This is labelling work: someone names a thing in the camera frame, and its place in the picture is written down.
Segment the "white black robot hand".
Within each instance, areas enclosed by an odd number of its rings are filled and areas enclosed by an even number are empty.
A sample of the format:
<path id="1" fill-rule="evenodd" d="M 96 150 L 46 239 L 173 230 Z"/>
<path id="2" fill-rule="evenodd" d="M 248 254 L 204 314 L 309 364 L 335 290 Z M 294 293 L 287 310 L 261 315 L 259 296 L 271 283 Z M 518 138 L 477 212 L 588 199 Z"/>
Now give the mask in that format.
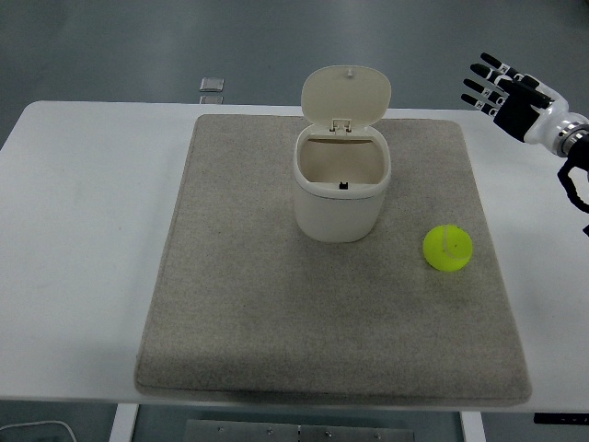
<path id="1" fill-rule="evenodd" d="M 479 78 L 464 80 L 469 92 L 461 95 L 463 101 L 520 142 L 542 144 L 545 134 L 560 130 L 569 114 L 560 93 L 486 52 L 480 59 L 470 66 Z"/>

